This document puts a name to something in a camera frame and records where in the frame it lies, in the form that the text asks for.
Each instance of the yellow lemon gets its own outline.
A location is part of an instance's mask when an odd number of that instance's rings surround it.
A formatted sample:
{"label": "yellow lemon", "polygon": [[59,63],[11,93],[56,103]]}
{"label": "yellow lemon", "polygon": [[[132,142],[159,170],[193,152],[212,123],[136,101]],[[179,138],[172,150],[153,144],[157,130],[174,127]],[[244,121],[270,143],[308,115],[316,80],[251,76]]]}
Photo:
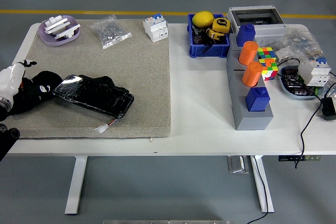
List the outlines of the yellow lemon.
{"label": "yellow lemon", "polygon": [[214,20],[214,15],[207,10],[196,13],[192,19],[193,24],[199,28],[211,27]]}

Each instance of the table leg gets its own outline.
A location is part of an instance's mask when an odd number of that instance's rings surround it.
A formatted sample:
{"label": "table leg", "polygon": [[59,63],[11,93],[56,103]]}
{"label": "table leg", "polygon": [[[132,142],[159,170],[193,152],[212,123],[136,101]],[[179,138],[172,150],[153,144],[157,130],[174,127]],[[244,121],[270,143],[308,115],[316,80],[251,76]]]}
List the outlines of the table leg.
{"label": "table leg", "polygon": [[[263,160],[261,159],[261,157],[262,157],[262,155],[255,156],[256,159],[254,159],[253,156],[251,156],[254,179],[256,180],[260,206],[261,206],[262,212],[267,212],[267,205],[268,205],[268,212],[274,212],[273,203],[272,203],[272,199],[271,199],[271,194],[269,192],[267,179],[266,179],[266,174],[265,174],[265,170],[264,170]],[[264,181],[264,184],[265,184],[266,195],[265,195],[263,183],[262,183],[261,178],[260,178],[259,173],[258,173],[258,168],[259,168],[260,175],[261,175],[261,177]]]}
{"label": "table leg", "polygon": [[82,190],[82,184],[85,174],[87,156],[75,157],[75,167],[73,169],[74,173],[72,175],[68,202],[65,209],[65,215],[76,215],[79,205],[80,192]]}

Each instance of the yellow floor line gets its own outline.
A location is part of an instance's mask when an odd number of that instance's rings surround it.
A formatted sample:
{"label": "yellow floor line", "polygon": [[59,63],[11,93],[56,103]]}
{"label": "yellow floor line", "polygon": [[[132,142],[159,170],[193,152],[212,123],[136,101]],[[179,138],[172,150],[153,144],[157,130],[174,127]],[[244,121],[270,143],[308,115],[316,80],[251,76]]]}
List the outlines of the yellow floor line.
{"label": "yellow floor line", "polygon": [[[147,15],[159,12],[135,12],[117,10],[15,10],[0,9],[0,14],[100,14],[100,15]],[[160,12],[163,16],[186,16],[189,12]],[[280,14],[282,18],[336,19],[336,15]]]}

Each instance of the rubik's cube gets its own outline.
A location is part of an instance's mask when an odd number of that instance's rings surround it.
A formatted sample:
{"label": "rubik's cube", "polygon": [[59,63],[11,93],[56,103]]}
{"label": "rubik's cube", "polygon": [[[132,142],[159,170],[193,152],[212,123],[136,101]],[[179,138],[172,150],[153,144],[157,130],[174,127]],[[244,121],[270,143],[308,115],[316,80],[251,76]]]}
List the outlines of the rubik's cube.
{"label": "rubik's cube", "polygon": [[262,65],[261,75],[265,81],[273,80],[278,73],[276,55],[271,47],[258,47],[258,59]]}

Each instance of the orange cup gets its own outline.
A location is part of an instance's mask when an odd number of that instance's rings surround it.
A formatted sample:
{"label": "orange cup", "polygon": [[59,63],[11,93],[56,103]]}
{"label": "orange cup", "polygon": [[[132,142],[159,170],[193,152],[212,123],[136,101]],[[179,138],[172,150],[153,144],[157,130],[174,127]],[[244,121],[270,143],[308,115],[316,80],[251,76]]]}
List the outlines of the orange cup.
{"label": "orange cup", "polygon": [[248,65],[250,62],[254,60],[258,52],[258,44],[254,41],[247,41],[243,45],[243,49],[239,55],[239,62],[243,65]]}
{"label": "orange cup", "polygon": [[254,87],[258,83],[258,79],[263,71],[263,66],[256,62],[252,61],[246,68],[245,73],[242,78],[243,84],[248,87]]}

